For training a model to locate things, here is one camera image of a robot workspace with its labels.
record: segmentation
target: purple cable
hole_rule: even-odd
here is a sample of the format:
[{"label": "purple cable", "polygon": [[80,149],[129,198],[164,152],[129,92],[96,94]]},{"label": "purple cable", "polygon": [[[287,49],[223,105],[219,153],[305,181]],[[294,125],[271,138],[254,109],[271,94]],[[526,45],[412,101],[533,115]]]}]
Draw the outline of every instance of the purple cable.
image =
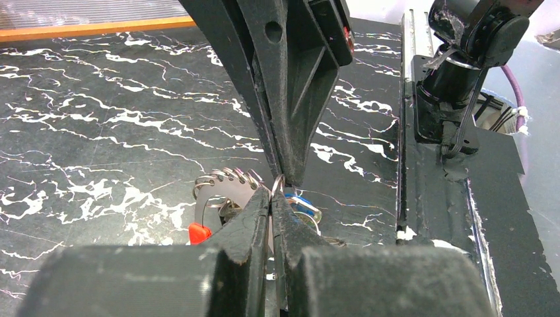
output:
[{"label": "purple cable", "polygon": [[[509,68],[508,65],[502,66],[502,70],[504,71],[504,74],[506,75],[509,83],[511,84],[511,87],[513,88],[513,93],[515,93],[515,100],[517,101],[517,108],[521,108],[521,107],[527,108],[525,106],[525,98],[523,98],[523,92],[521,92],[521,87],[519,87],[519,83],[517,82],[517,79],[513,75],[513,72],[511,71],[511,69]],[[519,129],[523,125],[525,125],[525,117],[518,116],[517,117],[517,124],[515,125],[515,130],[519,131]]]}]

